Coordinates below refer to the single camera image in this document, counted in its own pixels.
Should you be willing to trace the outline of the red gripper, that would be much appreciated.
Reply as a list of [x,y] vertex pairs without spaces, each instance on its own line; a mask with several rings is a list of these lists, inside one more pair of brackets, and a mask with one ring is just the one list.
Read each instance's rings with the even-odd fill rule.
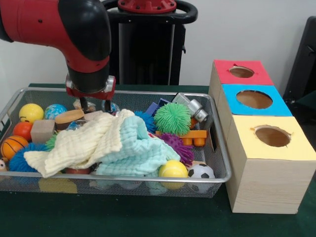
[[112,100],[114,96],[114,93],[115,93],[114,89],[112,89],[111,91],[102,90],[96,93],[84,93],[84,92],[78,91],[75,88],[66,87],[66,92],[70,96],[79,98],[81,109],[83,110],[85,114],[88,112],[88,103],[85,97],[92,97],[92,98],[104,100],[104,103],[103,103],[104,112],[111,113],[110,100]]

